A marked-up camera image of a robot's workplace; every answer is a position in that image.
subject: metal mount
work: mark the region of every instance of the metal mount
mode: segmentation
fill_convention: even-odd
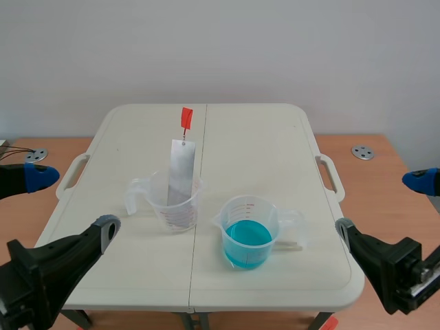
[[[46,148],[35,149],[34,152],[30,151],[25,156],[25,163],[37,163],[44,160],[49,153]]]
[[[371,160],[374,157],[373,150],[367,146],[362,145],[354,146],[353,148],[351,148],[351,153],[360,160]]]

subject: table leg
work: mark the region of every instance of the table leg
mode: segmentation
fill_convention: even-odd
[[[83,310],[65,309],[61,313],[84,330],[88,330],[92,326],[89,316]]]
[[[175,313],[180,316],[180,320],[184,325],[185,330],[194,330],[194,321],[189,313]]]
[[[209,313],[197,313],[201,330],[210,330],[208,314]]]
[[[315,320],[309,325],[307,330],[319,330],[325,324],[325,322],[330,318],[333,313],[327,313],[321,311],[316,317]]]

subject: measuring cup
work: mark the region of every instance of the measuring cup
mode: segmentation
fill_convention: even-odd
[[[270,241],[261,245],[246,245],[233,239],[228,228],[234,224],[248,220],[254,225],[263,225],[270,233]],[[233,265],[245,269],[258,267],[270,255],[276,240],[286,228],[295,228],[295,234],[289,243],[292,247],[304,249],[307,242],[306,223],[304,216],[295,210],[280,210],[269,201],[257,196],[238,196],[227,202],[220,214],[214,218],[214,224],[221,229],[223,249]]]
[[[195,226],[199,208],[199,196],[203,181],[194,174],[191,198],[177,205],[167,206],[168,199],[167,170],[159,170],[150,177],[134,179],[125,192],[125,207],[129,215],[136,213],[136,195],[141,194],[153,207],[157,217],[165,228],[181,232]]]

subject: wooden table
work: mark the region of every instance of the wooden table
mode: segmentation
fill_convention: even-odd
[[[440,244],[440,216],[423,195],[411,192],[402,184],[407,168],[388,140],[382,135],[317,135],[320,151],[336,165],[346,190],[342,202],[344,216],[351,218],[361,232],[383,241],[396,243],[411,237],[423,244],[426,257]],[[41,164],[65,173],[72,160],[87,150],[90,138],[21,139],[15,146],[44,147],[49,155]],[[351,154],[351,147],[366,144],[375,151],[375,158],[362,161]],[[22,162],[24,154],[13,155],[2,164]],[[329,185],[323,170],[323,177]],[[56,185],[28,195],[0,201],[2,214],[0,231],[0,264],[9,261],[6,242],[18,239],[26,247],[36,243],[56,203]],[[366,282],[364,293],[351,308],[337,313],[337,330],[345,329],[438,329],[440,327],[440,294],[434,295],[419,310],[409,316],[388,315]],[[303,330],[313,319],[313,313],[228,312],[210,316],[212,330],[282,329]],[[94,329],[181,329],[179,318],[169,313],[93,311]],[[60,316],[53,329],[75,329]]]

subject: red object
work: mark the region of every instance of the red object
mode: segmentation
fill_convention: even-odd
[[[181,110],[181,126],[184,129],[191,129],[191,119],[193,118],[193,110],[183,108]]]
[[[321,330],[335,330],[336,327],[338,326],[338,323],[339,321],[332,316],[327,322],[325,322]]]

